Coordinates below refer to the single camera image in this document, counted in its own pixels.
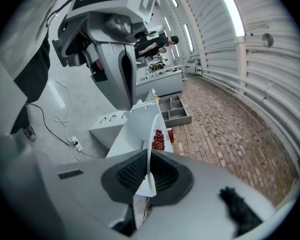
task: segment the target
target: black shirt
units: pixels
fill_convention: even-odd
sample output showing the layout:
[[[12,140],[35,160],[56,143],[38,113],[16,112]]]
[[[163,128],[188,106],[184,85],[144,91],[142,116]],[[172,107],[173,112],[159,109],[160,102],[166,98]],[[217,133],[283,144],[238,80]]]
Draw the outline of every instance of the black shirt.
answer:
[[[136,46],[134,48],[134,53],[135,53],[135,58],[138,59],[140,57],[149,57],[149,56],[154,56],[156,54],[158,54],[159,52],[159,49],[163,46],[165,46],[168,42],[168,37],[166,36],[159,36],[159,37],[156,37],[156,38],[153,38],[151,40],[147,40],[147,41],[144,41],[144,42],[141,42],[138,46]],[[146,49],[148,46],[152,45],[153,43],[156,43],[157,47],[142,54],[142,55],[139,55],[139,51],[143,51],[144,49]]]

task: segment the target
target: curved wall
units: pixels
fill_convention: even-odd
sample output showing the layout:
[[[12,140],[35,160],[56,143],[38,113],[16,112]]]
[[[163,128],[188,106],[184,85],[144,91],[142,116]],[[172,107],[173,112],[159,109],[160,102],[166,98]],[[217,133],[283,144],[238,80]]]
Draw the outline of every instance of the curved wall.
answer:
[[[246,31],[236,37],[223,0],[161,0],[172,34],[180,37],[180,59],[199,59],[197,73],[226,88],[254,109],[275,131],[300,166],[300,33],[279,0],[234,0]],[[194,52],[184,30],[188,24]],[[195,38],[195,31],[201,38]],[[262,35],[272,35],[266,48]]]

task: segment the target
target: shoe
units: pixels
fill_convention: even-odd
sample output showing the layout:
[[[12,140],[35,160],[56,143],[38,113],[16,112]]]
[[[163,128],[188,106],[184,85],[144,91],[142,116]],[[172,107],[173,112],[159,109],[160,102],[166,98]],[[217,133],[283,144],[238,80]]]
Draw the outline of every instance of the shoe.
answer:
[[[29,126],[27,128],[22,128],[25,136],[30,140],[34,141],[36,139],[36,133],[32,125],[29,123]]]

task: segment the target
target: brick floor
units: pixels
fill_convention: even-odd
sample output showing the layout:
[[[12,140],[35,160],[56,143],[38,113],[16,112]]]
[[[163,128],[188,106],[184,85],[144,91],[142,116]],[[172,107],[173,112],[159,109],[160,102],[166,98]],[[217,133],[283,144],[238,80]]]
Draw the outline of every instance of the brick floor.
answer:
[[[180,94],[192,123],[173,127],[173,150],[227,169],[275,206],[298,173],[283,144],[267,124],[239,99],[189,76]]]

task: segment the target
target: person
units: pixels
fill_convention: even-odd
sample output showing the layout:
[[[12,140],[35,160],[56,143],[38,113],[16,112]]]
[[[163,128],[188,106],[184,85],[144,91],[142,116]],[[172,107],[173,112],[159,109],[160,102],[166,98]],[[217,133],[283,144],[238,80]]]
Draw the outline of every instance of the person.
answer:
[[[27,97],[27,103],[40,98],[48,81],[48,20],[57,8],[56,3],[57,0],[25,0],[0,37],[0,62]],[[29,140],[36,139],[26,106],[21,109],[10,133],[15,134],[20,129]]]
[[[159,49],[169,45],[176,45],[179,42],[179,37],[176,35],[171,37],[159,36],[151,40],[147,40],[135,47],[135,58],[153,56],[158,53]]]
[[[167,49],[162,47],[162,48],[159,48],[159,49],[152,49],[151,51],[147,52],[144,56],[141,56],[141,57],[138,57],[135,59],[135,61],[137,62],[141,62],[141,64],[137,65],[138,68],[143,68],[145,66],[147,66],[149,64],[148,60],[146,59],[147,57],[150,57],[150,56],[155,56],[158,54],[158,52],[160,54],[165,54],[167,52]]]

